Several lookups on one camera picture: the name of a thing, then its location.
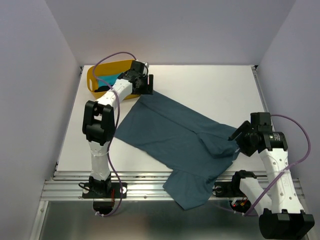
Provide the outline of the yellow plastic basket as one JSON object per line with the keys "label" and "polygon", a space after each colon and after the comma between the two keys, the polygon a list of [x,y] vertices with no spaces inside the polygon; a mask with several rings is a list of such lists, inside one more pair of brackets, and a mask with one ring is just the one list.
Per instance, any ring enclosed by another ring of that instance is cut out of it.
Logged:
{"label": "yellow plastic basket", "polygon": [[[130,68],[132,61],[133,59],[102,63],[95,68],[94,73],[97,77],[123,73]],[[106,92],[95,92],[95,90],[99,88],[99,86],[97,79],[93,75],[93,68],[94,67],[92,66],[87,71],[86,84],[88,90],[91,92],[94,99],[97,100],[98,98],[102,97]]]}

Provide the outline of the dark blue-grey t shirt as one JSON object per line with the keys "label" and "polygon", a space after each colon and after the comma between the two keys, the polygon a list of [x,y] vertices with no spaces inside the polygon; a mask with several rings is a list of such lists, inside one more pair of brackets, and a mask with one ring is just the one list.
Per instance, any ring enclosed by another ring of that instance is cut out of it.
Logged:
{"label": "dark blue-grey t shirt", "polygon": [[234,131],[154,92],[138,99],[115,136],[171,169],[163,188],[190,210],[208,201],[217,178],[237,159],[239,147],[229,140]]}

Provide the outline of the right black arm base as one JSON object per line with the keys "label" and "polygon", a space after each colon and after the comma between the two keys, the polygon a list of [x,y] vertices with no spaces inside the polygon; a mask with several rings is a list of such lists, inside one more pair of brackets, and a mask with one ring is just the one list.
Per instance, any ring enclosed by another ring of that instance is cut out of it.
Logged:
{"label": "right black arm base", "polygon": [[257,176],[251,171],[236,171],[230,181],[216,181],[212,192],[217,198],[244,197],[245,194],[240,190],[240,181],[245,178],[256,179]]}

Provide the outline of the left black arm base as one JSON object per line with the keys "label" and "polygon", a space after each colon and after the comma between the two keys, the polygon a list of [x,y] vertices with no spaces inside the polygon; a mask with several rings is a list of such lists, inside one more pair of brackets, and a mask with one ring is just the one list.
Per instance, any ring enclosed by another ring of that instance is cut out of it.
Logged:
{"label": "left black arm base", "polygon": [[78,186],[82,189],[84,199],[125,199],[127,197],[126,182],[114,182],[109,176],[106,180],[97,180],[92,176],[88,182],[80,182]]}

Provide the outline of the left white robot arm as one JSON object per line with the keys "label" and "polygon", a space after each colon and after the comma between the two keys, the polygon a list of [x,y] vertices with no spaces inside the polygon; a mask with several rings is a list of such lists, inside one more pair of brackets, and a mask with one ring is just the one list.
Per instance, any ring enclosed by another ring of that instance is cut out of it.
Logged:
{"label": "left white robot arm", "polygon": [[114,84],[98,77],[99,82],[109,87],[97,100],[89,100],[84,106],[82,132],[89,143],[91,153],[91,173],[89,183],[100,197],[111,193],[111,171],[109,148],[114,138],[119,118],[120,103],[130,95],[153,94],[153,75],[149,74],[146,62],[133,60],[128,70],[122,71]]}

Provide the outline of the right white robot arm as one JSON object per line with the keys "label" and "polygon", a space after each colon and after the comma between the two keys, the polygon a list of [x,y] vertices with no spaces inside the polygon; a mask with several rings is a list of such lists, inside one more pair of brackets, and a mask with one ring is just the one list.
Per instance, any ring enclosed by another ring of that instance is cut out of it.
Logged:
{"label": "right white robot arm", "polygon": [[258,153],[266,170],[268,186],[262,188],[257,176],[246,170],[235,172],[230,182],[231,192],[244,194],[251,206],[242,215],[255,211],[259,230],[269,240],[301,240],[315,225],[312,214],[302,206],[293,183],[288,161],[288,144],[283,132],[272,126],[272,114],[253,112],[228,138],[236,141],[242,154]]}

